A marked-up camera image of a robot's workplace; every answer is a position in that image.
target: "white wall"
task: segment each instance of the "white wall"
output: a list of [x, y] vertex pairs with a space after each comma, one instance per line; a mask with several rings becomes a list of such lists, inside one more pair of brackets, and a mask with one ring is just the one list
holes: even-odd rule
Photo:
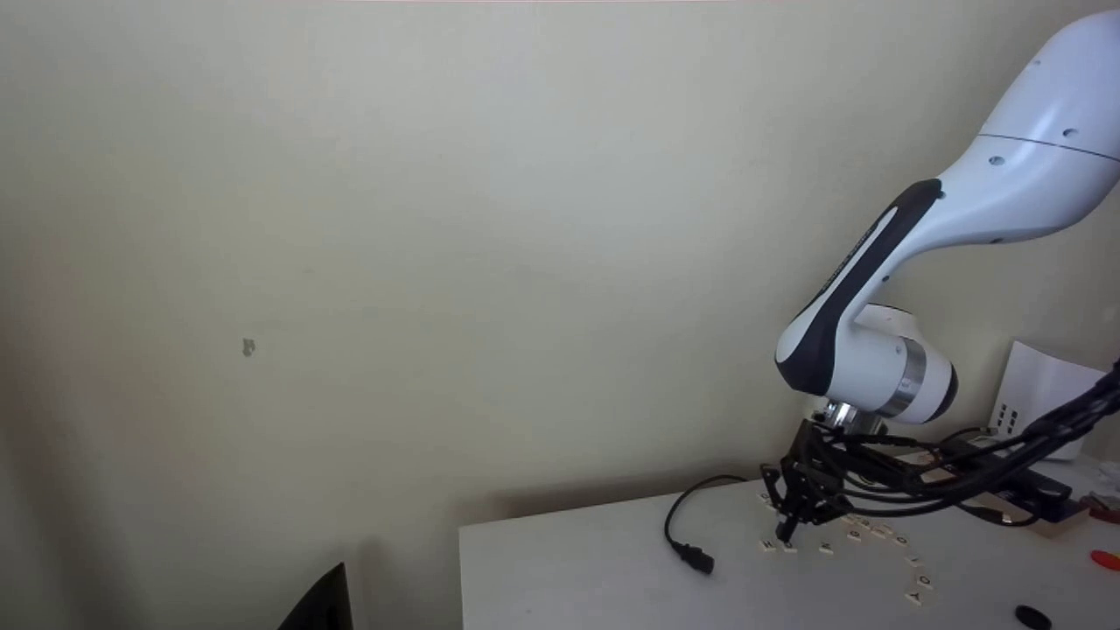
[[[785, 319], [1089, 6], [2, 0], [0, 627], [454, 627], [454, 527], [774, 460]], [[1109, 206], [899, 278], [952, 424], [1120, 352]]]

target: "black cable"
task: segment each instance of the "black cable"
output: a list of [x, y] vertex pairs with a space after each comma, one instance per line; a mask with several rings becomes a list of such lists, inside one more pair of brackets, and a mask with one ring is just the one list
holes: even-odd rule
[[671, 509], [665, 513], [662, 537], [665, 537], [667, 550], [671, 550], [682, 565], [689, 565], [696, 574], [711, 574], [711, 570], [714, 570], [714, 557], [702, 553], [701, 548], [689, 548], [689, 543], [671, 538], [671, 520], [674, 520], [674, 513], [678, 513], [696, 492], [720, 488], [720, 483], [745, 483], [745, 478], [706, 478], [706, 479], [685, 488], [685, 492], [671, 500]]

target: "wall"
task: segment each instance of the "wall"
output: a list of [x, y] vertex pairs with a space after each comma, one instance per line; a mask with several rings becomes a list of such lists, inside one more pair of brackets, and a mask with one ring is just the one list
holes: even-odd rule
[[[0, 4], [0, 627], [454, 627], [454, 527], [774, 460], [781, 325], [1092, 6]], [[1115, 353], [1109, 206], [899, 278], [949, 424]]]

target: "white table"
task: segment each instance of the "white table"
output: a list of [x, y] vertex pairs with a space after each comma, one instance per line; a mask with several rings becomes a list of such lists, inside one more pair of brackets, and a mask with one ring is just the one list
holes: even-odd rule
[[[662, 543], [667, 503], [652, 499], [463, 530], [463, 627], [1015, 630], [1011, 608], [1036, 606], [1056, 630], [1120, 630], [1120, 574], [1089, 565], [1089, 550], [1120, 550], [1115, 527], [1092, 521], [1044, 538], [938, 513], [800, 530], [798, 553], [765, 553], [774, 516], [758, 483], [718, 488], [696, 494], [674, 521], [678, 538], [718, 562], [701, 579]], [[932, 590], [914, 606], [905, 593], [921, 570]]]

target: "white robotic arm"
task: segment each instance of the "white robotic arm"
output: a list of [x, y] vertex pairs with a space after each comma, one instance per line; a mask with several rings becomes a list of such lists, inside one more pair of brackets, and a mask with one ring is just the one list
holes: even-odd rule
[[966, 154], [914, 182], [776, 345], [790, 389], [924, 424], [955, 392], [952, 366], [871, 293], [949, 245], [1038, 238], [1092, 215], [1120, 179], [1120, 11], [1060, 30], [998, 101]]

